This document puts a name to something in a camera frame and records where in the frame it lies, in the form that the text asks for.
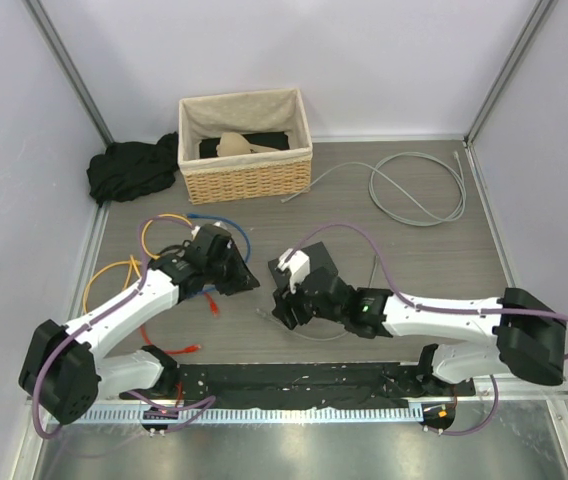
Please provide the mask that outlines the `black network switch box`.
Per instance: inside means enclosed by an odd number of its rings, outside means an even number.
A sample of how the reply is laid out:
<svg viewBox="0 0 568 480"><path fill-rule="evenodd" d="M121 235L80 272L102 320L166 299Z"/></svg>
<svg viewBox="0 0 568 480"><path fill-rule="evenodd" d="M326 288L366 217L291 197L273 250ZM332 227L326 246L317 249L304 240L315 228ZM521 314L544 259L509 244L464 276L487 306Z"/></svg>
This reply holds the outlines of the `black network switch box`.
<svg viewBox="0 0 568 480"><path fill-rule="evenodd" d="M317 242L317 243L302 247L299 250L302 250L304 253L306 253L310 257L310 273L307 275L307 277L304 279L304 281L309 279L310 275L313 272L315 272L319 269L325 269L332 275L338 275L339 271L337 269L337 266L333 262L330 254L329 254L329 251L327 250L327 248L326 248L326 246L323 242ZM278 291L287 292L287 291L289 291L288 275L283 274L283 273L281 273L280 271L277 270L277 263L278 263L279 257L272 259L268 262L268 269L269 269L269 272L271 273L271 276L274 280L276 289Z"/></svg>

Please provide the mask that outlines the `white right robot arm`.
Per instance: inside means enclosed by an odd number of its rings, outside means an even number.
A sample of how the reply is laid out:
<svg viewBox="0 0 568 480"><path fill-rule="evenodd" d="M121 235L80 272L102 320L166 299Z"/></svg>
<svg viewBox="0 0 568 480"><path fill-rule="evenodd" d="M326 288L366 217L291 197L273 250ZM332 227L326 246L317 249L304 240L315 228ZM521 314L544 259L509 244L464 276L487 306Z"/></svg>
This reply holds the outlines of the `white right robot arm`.
<svg viewBox="0 0 568 480"><path fill-rule="evenodd" d="M510 373L542 386L564 380L566 323L527 291L500 297L448 300L400 297L389 289L354 288L333 268L297 282L277 267L272 314L288 329L313 318L333 321L361 338L429 336L415 371L421 391L441 393L476 376Z"/></svg>

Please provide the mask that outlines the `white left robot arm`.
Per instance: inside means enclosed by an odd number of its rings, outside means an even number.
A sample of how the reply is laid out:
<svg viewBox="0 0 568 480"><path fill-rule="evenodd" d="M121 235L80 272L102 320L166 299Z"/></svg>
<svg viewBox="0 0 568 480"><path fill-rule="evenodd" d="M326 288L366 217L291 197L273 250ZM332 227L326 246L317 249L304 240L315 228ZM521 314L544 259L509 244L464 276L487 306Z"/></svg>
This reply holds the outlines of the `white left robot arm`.
<svg viewBox="0 0 568 480"><path fill-rule="evenodd" d="M180 381L177 362L155 345L132 354L111 351L148 320L205 287L226 296L260 285L221 222L195 228L175 251L150 261L142 277L89 313L60 325L40 324L30 341L19 386L60 424L84 415L99 399L129 392L164 399Z"/></svg>

